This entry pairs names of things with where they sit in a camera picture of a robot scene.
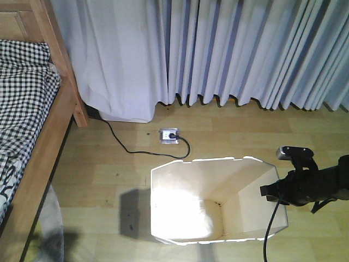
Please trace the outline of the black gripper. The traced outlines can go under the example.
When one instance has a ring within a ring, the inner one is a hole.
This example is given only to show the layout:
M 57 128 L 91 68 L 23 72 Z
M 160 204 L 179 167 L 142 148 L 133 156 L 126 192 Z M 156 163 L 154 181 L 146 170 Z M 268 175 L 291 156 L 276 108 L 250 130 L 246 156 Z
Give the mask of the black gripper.
M 285 178 L 261 186 L 260 193 L 267 201 L 279 202 L 280 205 L 304 206 L 323 200 L 315 193 L 315 182 L 314 173 L 309 169 L 300 172 L 291 170 Z

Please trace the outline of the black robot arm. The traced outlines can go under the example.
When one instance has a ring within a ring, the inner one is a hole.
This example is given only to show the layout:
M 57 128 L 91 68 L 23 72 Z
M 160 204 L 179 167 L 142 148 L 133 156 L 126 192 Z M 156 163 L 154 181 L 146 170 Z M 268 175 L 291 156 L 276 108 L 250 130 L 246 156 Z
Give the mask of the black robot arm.
M 270 185 L 260 187 L 268 201 L 282 205 L 304 206 L 314 203 L 311 210 L 316 213 L 326 204 L 337 200 L 348 200 L 348 155 L 338 159 L 330 168 L 298 168 Z

